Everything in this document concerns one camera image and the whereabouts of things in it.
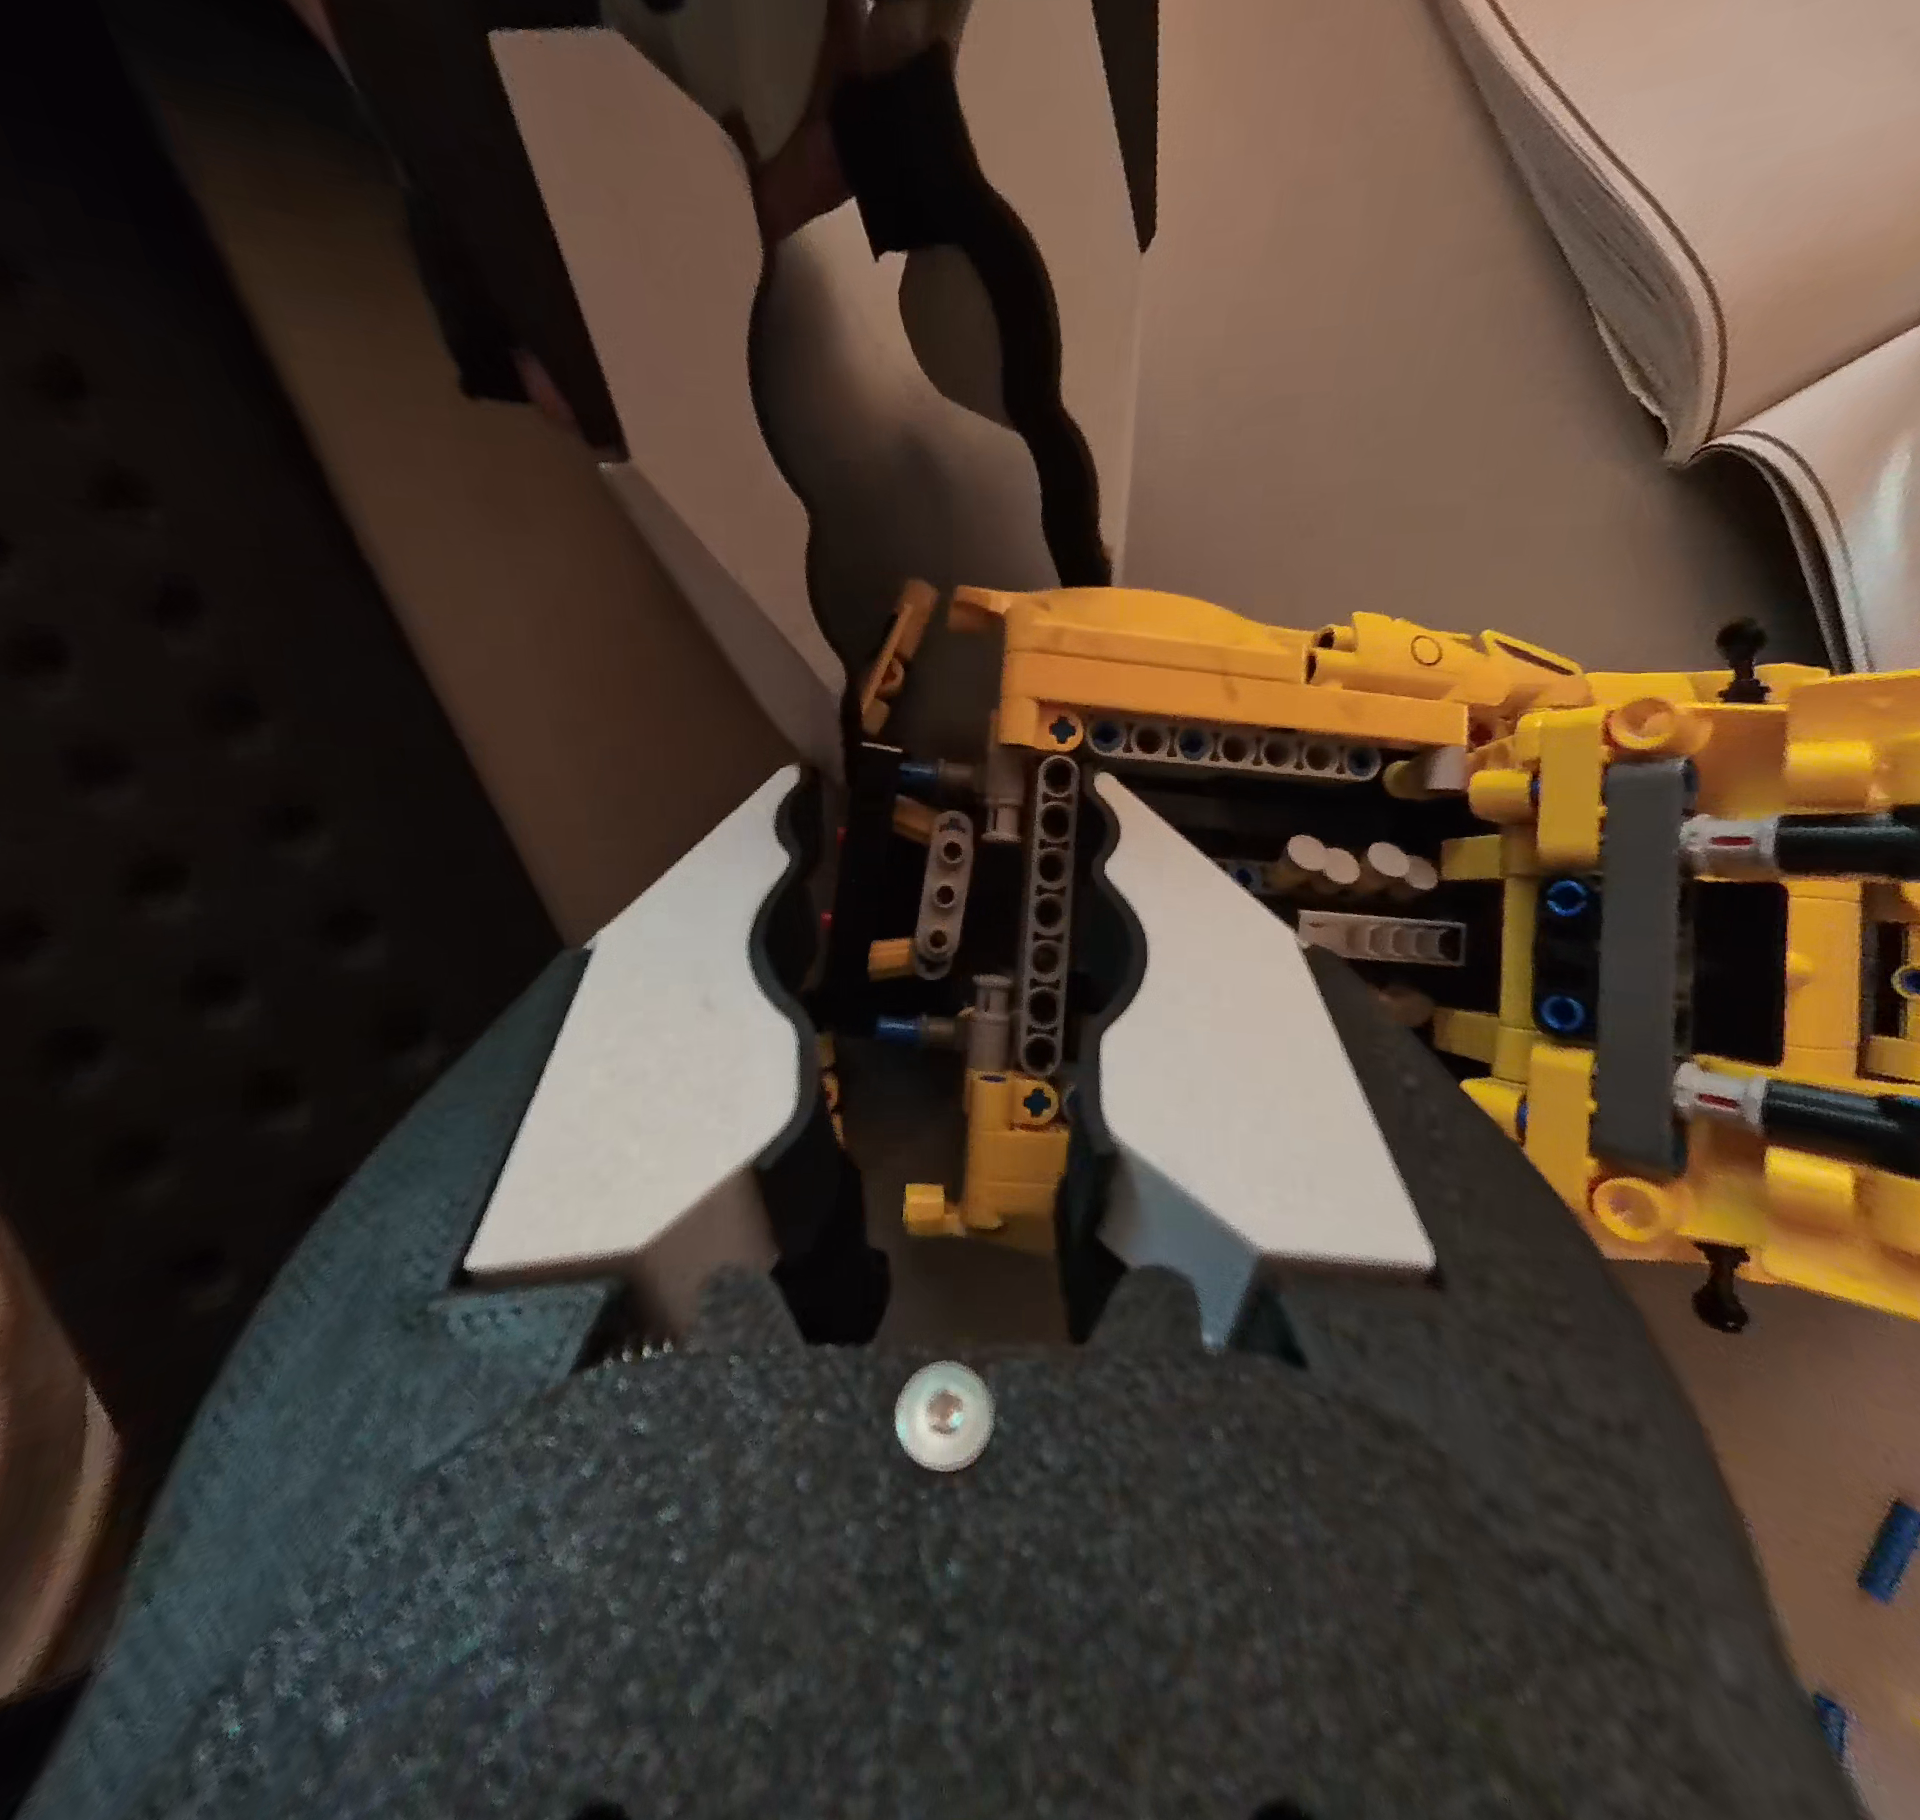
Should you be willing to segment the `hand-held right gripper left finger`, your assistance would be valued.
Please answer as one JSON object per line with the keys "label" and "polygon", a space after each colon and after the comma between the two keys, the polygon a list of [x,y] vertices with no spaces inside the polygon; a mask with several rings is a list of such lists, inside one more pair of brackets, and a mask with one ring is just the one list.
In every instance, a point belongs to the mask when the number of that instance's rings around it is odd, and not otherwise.
{"label": "hand-held right gripper left finger", "polygon": [[465,1253],[474,1286],[614,1283],[649,1343],[771,1280],[807,1343],[869,1343],[885,1256],[802,994],[823,800],[780,767],[588,944]]}

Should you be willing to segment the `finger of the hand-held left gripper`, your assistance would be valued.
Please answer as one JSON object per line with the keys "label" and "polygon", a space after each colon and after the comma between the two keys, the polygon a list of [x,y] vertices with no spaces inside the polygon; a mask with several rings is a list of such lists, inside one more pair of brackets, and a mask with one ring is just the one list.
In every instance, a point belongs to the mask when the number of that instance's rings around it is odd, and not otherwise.
{"label": "finger of the hand-held left gripper", "polygon": [[766,719],[841,741],[807,511],[750,382],[763,242],[741,157],[615,31],[495,31],[493,64],[624,443],[609,492]]}
{"label": "finger of the hand-held left gripper", "polygon": [[958,575],[1119,577],[1156,225],[1156,0],[888,0],[830,133],[887,412]]}

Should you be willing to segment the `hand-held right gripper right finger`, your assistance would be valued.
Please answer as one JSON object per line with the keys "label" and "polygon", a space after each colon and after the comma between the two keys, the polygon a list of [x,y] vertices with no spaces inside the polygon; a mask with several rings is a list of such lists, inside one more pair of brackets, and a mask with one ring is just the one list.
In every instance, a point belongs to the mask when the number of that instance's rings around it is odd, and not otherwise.
{"label": "hand-held right gripper right finger", "polygon": [[1119,1280],[1183,1280],[1200,1343],[1271,1327],[1282,1272],[1429,1281],[1438,1256],[1293,931],[1110,773],[1090,910],[1117,935],[1084,1035],[1058,1272],[1092,1337]]}

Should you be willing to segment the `yellow brick car model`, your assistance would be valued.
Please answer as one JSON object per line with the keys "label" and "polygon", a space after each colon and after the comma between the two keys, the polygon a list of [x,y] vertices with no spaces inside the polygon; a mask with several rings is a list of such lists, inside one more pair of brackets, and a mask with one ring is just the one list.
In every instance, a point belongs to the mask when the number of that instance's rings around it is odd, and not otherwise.
{"label": "yellow brick car model", "polygon": [[1376,612],[1315,634],[1160,591],[961,588],[997,630],[975,762],[923,802],[917,974],[873,1035],[963,1058],[961,1175],[913,1235],[1034,1238],[1112,997],[1092,775],[1117,775],[1386,1018],[1612,1256],[1916,1322],[1916,671],[1582,671]]}

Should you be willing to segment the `grey desk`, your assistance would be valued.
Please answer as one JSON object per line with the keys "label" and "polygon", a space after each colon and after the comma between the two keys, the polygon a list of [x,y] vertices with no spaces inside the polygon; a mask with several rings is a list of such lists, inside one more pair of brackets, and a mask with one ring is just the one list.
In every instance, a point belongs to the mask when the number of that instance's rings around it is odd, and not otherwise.
{"label": "grey desk", "polygon": [[[333,64],[265,0],[110,0],[382,591],[566,940],[787,750],[593,471],[465,400]],[[1160,0],[1128,565],[1673,668],[1816,627],[1770,495],[1675,474],[1424,0]]]}

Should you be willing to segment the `person's left hand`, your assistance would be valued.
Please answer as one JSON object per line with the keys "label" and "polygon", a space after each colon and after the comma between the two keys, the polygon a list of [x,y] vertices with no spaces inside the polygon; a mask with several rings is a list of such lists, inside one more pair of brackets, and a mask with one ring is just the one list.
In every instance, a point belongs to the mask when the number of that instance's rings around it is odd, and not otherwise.
{"label": "person's left hand", "polygon": [[830,113],[820,110],[807,112],[780,153],[753,172],[754,216],[766,250],[848,202]]}

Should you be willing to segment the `dark perforated panel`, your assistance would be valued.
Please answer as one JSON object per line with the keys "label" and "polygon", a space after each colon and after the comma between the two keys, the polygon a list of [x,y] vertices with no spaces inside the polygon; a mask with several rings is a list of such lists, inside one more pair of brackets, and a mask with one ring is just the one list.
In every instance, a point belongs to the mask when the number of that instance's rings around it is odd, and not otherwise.
{"label": "dark perforated panel", "polygon": [[3,0],[3,1217],[183,1429],[557,951],[99,0]]}

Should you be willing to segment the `open instruction booklet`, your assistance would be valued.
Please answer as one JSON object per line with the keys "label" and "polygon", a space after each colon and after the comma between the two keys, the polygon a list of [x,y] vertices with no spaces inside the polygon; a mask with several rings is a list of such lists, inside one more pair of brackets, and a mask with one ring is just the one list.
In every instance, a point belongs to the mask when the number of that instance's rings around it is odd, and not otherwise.
{"label": "open instruction booklet", "polygon": [[1666,463],[1745,463],[1837,671],[1918,653],[1918,0],[1432,0]]}

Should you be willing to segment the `beige trousers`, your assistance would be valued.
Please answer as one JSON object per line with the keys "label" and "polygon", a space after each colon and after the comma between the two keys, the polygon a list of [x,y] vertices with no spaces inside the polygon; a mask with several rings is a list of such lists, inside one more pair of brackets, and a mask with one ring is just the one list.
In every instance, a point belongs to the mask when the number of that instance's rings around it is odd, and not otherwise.
{"label": "beige trousers", "polygon": [[100,1558],[119,1441],[61,1318],[1,1228],[1,1696],[50,1677]]}

